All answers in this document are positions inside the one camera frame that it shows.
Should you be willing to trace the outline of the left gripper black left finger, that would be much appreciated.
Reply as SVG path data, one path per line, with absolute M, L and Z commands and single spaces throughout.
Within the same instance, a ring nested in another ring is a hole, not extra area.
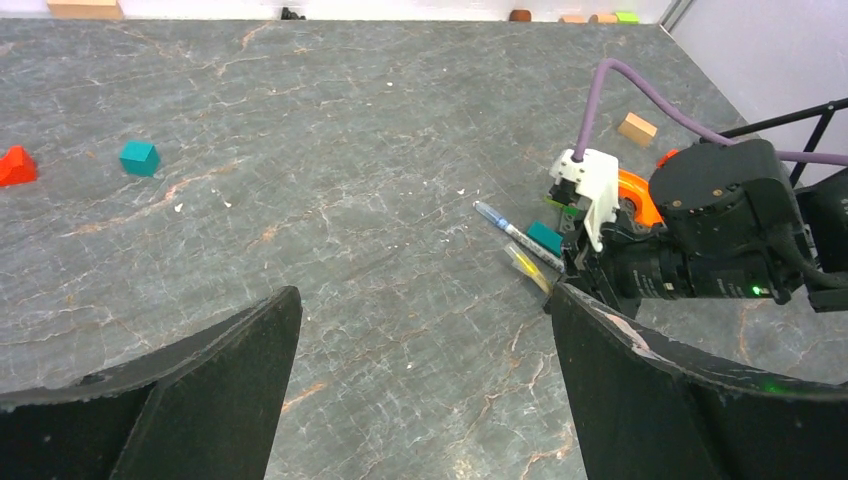
M 302 320 L 284 287 L 61 388 L 1 397 L 5 479 L 261 479 Z

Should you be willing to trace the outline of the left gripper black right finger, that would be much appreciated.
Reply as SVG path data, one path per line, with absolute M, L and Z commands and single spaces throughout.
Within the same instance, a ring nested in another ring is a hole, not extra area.
M 551 296 L 591 479 L 843 479 L 847 388 L 672 340 L 567 284 Z

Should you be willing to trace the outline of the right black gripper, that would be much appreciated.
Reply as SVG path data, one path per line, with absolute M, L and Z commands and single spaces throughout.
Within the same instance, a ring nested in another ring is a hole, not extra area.
M 600 303 L 634 318 L 639 311 L 640 300 L 625 298 L 615 285 L 612 268 L 604 265 L 610 256 L 594 250 L 583 227 L 569 225 L 562 231 L 562 236 L 564 272 L 560 282 L 572 285 Z

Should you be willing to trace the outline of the yellow pen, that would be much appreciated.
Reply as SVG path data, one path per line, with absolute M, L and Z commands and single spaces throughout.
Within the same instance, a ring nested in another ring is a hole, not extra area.
M 514 242 L 504 247 L 505 253 L 511 260 L 511 266 L 522 275 L 529 278 L 543 293 L 551 294 L 551 284 L 534 261 Z

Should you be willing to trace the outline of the blue white pen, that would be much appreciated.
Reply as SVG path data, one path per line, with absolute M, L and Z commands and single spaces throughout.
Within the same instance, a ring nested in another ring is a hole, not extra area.
M 475 210 L 485 217 L 490 223 L 504 231 L 510 238 L 528 249 L 545 264 L 560 273 L 565 271 L 564 262 L 559 257 L 546 250 L 541 244 L 532 240 L 528 235 L 513 226 L 493 207 L 483 201 L 475 201 L 473 206 Z

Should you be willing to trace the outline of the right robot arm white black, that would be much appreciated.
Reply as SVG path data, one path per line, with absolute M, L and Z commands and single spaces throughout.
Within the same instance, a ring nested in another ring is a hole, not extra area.
M 587 150 L 550 170 L 565 283 L 634 315 L 645 299 L 847 307 L 847 175 L 794 188 L 764 140 L 669 153 L 648 179 Z

